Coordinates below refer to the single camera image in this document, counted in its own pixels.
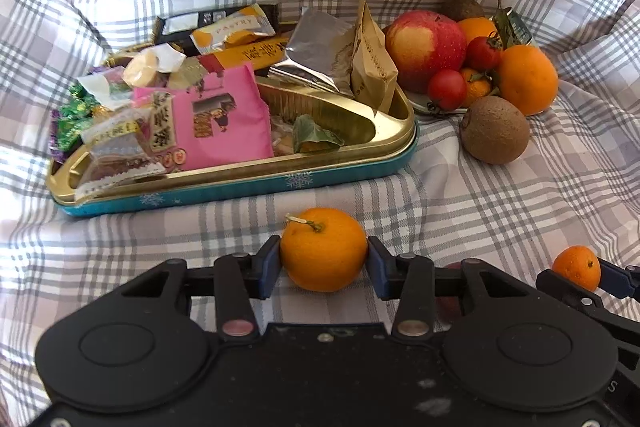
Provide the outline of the pastry labelled snack packet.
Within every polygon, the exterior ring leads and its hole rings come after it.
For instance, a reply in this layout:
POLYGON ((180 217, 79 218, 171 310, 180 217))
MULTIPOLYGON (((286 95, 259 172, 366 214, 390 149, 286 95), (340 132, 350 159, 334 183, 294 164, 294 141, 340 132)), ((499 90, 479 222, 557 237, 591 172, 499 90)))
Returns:
POLYGON ((215 23, 195 29, 190 38, 199 54, 244 46, 261 38, 273 37, 276 30, 264 10, 254 3, 215 23))

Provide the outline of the silver foil packet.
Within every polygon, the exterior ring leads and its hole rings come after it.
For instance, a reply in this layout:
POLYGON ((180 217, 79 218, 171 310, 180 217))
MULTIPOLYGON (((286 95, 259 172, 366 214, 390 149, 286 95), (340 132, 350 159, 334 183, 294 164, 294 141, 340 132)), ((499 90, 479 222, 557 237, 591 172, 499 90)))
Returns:
POLYGON ((284 48, 284 59, 269 67, 268 77, 353 98, 354 39, 352 23, 306 8, 284 48))

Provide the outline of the orange long snack bar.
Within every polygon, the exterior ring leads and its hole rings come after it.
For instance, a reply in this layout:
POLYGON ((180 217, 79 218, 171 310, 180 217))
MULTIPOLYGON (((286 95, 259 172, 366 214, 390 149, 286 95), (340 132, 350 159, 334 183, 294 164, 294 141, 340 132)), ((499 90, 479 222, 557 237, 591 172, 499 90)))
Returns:
POLYGON ((284 59, 284 50, 287 44, 288 35, 280 35, 199 55, 196 59, 207 72, 222 72, 243 64, 250 64, 252 69, 259 70, 281 62, 284 59))

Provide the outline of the clear wrapped candy packet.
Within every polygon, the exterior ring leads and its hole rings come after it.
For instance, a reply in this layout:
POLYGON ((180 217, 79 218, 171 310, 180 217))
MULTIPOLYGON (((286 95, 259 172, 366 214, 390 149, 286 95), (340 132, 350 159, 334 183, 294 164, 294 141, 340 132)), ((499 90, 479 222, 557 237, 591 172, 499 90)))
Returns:
POLYGON ((76 187, 76 202, 166 172, 149 146, 151 115, 150 106, 130 105, 82 132, 90 162, 76 187))

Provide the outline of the back orange on plate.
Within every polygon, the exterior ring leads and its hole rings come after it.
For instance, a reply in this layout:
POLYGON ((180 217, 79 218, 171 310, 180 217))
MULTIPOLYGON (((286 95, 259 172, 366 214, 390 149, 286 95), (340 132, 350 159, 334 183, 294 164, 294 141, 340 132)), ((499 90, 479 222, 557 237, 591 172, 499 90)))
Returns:
POLYGON ((496 25, 487 17, 470 17, 460 20, 458 26, 465 36, 466 43, 477 37, 490 37, 498 32, 496 25))

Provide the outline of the black snack bar packet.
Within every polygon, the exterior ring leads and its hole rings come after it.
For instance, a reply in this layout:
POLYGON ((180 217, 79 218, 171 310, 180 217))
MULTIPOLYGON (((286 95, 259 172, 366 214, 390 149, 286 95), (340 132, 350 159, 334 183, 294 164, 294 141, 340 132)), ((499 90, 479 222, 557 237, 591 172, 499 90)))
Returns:
MULTIPOLYGON (((276 4, 260 4, 266 13, 268 20, 276 30, 279 27, 279 7, 276 4)), ((195 29, 215 23, 234 12, 238 12, 245 6, 232 6, 231 8, 204 9, 201 11, 185 12, 178 15, 171 15, 165 18, 159 17, 156 20, 153 30, 153 42, 155 44, 170 43, 175 44, 186 55, 202 55, 191 41, 191 32, 195 29)))

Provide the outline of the grey plaid cloth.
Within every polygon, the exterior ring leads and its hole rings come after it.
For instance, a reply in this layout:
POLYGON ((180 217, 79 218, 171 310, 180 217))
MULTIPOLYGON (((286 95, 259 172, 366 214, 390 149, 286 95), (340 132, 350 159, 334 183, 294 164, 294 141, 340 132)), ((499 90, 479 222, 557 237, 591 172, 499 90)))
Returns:
MULTIPOLYGON (((381 25, 442 0, 367 0, 381 25)), ((210 6, 276 2, 352 17, 359 0, 1 0, 1 421, 25 426, 48 404, 34 366, 56 320, 169 257, 208 265, 254 251, 289 212, 333 207, 394 253, 446 265, 482 257, 526 282, 587 245, 639 260, 639 0, 476 0, 518 11, 561 78, 532 120, 526 153, 489 167, 461 150, 454 118, 424 121, 393 176, 288 193, 76 220, 46 187, 49 121, 74 80, 149 38, 154 20, 210 6)))

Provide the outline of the brown paper snack packet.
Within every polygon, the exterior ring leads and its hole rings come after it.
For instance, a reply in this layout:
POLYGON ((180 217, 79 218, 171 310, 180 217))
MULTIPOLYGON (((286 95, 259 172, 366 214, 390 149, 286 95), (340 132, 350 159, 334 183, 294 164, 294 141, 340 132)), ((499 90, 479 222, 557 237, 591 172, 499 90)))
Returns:
POLYGON ((375 23, 366 0, 359 0, 352 45, 350 87, 356 100, 387 113, 397 86, 398 69, 386 50, 385 34, 375 23))

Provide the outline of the large orange on plate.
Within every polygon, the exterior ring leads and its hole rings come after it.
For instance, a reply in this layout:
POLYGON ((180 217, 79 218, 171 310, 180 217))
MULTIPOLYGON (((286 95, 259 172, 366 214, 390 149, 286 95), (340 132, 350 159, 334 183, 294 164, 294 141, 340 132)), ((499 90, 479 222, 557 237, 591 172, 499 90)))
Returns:
POLYGON ((525 116, 548 109, 559 90, 559 76, 550 58, 536 46, 524 44, 501 54, 497 80, 501 96, 525 116))

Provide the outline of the front cherry tomato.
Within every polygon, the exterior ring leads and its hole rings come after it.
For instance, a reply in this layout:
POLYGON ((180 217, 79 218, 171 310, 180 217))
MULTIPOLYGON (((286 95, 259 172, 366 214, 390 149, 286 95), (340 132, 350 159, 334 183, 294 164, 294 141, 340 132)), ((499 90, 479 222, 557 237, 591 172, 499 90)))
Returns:
POLYGON ((466 99, 468 88, 460 72, 443 69, 435 74, 427 85, 426 95, 441 110, 458 109, 466 99))

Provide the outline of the upper cherry tomato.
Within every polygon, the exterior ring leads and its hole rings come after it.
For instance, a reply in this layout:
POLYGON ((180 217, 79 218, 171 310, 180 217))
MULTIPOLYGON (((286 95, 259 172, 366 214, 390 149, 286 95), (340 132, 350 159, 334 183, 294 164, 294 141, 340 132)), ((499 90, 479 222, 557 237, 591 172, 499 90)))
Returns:
POLYGON ((465 64, 477 72, 495 69, 500 63, 502 41, 498 34, 474 38, 466 48, 465 64))

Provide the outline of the small mandarin on plate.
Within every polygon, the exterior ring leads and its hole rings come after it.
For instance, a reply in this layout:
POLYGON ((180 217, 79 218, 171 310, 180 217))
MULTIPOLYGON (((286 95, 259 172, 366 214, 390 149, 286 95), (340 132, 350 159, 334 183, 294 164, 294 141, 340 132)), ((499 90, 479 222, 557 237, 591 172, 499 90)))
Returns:
POLYGON ((461 104, 464 108, 468 108, 479 98, 484 98, 494 89, 484 72, 477 72, 472 68, 462 68, 460 74, 466 82, 466 97, 461 104))

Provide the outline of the green white box behind fruit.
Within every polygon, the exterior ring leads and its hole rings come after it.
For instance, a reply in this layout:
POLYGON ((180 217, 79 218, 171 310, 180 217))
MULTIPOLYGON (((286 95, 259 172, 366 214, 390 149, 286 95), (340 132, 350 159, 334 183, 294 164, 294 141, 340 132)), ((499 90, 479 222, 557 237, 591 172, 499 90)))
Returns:
POLYGON ((509 22, 512 31, 512 41, 514 44, 522 44, 523 46, 534 46, 536 44, 533 34, 525 25, 524 20, 518 15, 512 6, 504 9, 506 11, 506 19, 509 22))

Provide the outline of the green leaf in tray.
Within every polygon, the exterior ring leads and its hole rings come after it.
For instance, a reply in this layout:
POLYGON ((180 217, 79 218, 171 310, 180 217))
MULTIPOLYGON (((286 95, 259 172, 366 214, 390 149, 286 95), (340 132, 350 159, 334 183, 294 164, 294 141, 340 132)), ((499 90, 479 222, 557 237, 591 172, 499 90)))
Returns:
POLYGON ((344 141, 335 133, 319 126, 308 114, 295 119, 293 126, 293 146, 295 153, 337 150, 344 141))

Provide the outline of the green foil candies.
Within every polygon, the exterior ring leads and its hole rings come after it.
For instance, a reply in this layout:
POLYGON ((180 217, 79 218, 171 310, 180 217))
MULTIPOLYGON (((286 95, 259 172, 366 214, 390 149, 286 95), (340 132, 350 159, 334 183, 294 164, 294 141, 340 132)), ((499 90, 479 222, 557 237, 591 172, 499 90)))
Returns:
POLYGON ((70 87, 70 99, 52 110, 49 152, 53 160, 63 164, 82 143, 81 133, 92 126, 93 109, 98 100, 75 81, 70 87))

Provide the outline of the red yellow apple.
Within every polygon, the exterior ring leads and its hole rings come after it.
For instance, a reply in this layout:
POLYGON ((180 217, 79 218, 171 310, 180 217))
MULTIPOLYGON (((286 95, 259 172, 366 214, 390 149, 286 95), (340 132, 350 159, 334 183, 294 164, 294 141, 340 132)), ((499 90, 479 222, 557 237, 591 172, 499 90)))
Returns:
POLYGON ((428 82, 441 70, 459 70, 465 60, 466 39, 449 17, 427 10, 405 12, 388 26, 385 45, 405 91, 426 93, 428 82))

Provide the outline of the orange mandarin with stem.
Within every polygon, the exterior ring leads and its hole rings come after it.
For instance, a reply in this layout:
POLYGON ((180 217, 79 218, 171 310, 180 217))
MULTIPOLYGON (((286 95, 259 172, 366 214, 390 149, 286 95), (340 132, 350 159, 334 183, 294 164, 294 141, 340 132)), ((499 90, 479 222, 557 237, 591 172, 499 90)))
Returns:
POLYGON ((310 208, 285 216, 280 242, 283 268, 305 291, 334 293, 360 273, 368 251, 367 234, 348 213, 310 208))

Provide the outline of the brown kiwi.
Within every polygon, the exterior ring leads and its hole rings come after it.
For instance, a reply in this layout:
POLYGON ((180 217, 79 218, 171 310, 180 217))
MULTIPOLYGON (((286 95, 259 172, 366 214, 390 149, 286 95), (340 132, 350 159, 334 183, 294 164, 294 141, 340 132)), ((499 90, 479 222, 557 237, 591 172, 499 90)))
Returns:
POLYGON ((520 157, 529 142, 529 124, 523 113, 498 96, 471 104, 460 124, 463 148, 489 165, 506 165, 520 157))

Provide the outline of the back kiwi on plate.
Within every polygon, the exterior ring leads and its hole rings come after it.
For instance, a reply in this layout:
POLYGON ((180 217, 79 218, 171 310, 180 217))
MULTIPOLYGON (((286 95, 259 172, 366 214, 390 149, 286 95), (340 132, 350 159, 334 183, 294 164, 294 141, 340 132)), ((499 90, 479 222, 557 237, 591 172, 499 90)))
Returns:
POLYGON ((461 22, 468 18, 485 17, 483 7, 475 0, 445 0, 439 8, 439 13, 461 22))

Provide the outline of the pink snack packet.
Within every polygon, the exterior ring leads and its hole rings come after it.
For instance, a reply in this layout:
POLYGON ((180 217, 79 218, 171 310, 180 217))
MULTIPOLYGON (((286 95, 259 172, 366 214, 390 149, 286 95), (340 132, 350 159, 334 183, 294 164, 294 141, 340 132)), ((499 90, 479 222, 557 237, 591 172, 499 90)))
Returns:
POLYGON ((134 98, 151 107, 149 148, 168 171, 273 156, 269 108, 250 65, 211 72, 183 90, 137 88, 134 98))

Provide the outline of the gold teal tin tray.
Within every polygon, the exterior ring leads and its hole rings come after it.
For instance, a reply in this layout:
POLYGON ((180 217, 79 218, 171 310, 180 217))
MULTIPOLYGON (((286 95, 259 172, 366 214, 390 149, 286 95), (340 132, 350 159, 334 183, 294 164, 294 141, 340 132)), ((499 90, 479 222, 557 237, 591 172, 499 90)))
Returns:
MULTIPOLYGON (((183 61, 165 82, 145 88, 183 90, 208 74, 194 56, 183 61)), ((52 199, 72 216, 97 216, 339 184, 387 176, 405 165, 416 146, 418 130, 404 92, 396 91, 390 110, 382 113, 344 95, 254 75, 269 108, 272 157, 195 170, 166 170, 160 176, 114 186, 98 197, 76 202, 76 187, 90 162, 82 141, 63 164, 51 162, 46 184, 52 199), (337 150, 295 153, 293 126, 304 114, 339 136, 344 145, 337 150)), ((99 102, 93 109, 92 126, 130 105, 149 106, 134 98, 137 88, 122 82, 120 68, 79 82, 99 102)))

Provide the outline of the cherry tomato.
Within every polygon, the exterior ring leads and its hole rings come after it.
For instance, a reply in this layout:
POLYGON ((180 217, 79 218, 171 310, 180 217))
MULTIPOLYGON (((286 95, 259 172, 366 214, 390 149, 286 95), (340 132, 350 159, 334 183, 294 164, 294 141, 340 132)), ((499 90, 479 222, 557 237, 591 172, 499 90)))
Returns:
POLYGON ((465 64, 477 72, 495 69, 500 63, 502 41, 498 34, 474 38, 466 48, 465 64))
POLYGON ((460 72, 443 69, 435 74, 427 85, 426 95, 441 110, 458 109, 466 99, 468 88, 460 72))

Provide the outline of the white wrapped candy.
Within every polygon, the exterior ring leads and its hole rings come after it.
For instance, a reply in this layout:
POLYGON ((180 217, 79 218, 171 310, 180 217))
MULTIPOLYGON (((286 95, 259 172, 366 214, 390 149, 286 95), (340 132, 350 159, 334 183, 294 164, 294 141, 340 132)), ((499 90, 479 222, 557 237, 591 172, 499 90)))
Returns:
POLYGON ((182 65, 186 56, 168 43, 145 48, 125 67, 122 80, 131 88, 153 86, 159 75, 169 75, 182 65))

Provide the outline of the small orange mandarin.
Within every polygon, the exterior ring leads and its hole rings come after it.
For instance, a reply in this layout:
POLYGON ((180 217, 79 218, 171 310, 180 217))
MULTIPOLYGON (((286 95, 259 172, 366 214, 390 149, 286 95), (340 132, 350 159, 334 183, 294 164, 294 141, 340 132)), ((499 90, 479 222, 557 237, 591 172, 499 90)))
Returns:
POLYGON ((552 271, 586 291, 595 291, 601 280, 599 258, 588 247, 570 246, 552 263, 552 271))

